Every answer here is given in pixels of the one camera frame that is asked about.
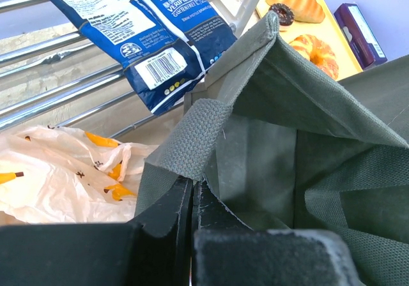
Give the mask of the green fabric grocery bag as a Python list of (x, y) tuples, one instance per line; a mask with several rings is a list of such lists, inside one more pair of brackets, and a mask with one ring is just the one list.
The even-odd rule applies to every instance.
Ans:
[(206, 181), (248, 228), (325, 230), (361, 285), (408, 284), (408, 58), (340, 82), (267, 13), (214, 64), (147, 157), (142, 213), (177, 177)]

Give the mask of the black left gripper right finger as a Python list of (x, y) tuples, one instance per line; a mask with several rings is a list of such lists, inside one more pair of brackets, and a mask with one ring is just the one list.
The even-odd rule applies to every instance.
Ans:
[(193, 285), (361, 285), (338, 235), (252, 230), (206, 181), (194, 188), (191, 279)]

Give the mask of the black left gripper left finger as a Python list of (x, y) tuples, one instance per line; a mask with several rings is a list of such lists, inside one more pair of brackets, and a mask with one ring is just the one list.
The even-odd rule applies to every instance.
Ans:
[(1, 227), (2, 285), (188, 285), (193, 184), (125, 223)]

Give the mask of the blue chips bag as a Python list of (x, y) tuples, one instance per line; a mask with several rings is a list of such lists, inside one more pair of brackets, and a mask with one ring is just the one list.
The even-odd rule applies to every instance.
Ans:
[(207, 0), (49, 0), (123, 74), (148, 110), (168, 111), (235, 42)]

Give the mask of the banana print plastic bag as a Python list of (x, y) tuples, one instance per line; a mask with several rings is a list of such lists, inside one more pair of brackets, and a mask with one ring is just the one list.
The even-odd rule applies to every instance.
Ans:
[(3, 132), (1, 224), (129, 221), (153, 150), (75, 128)]

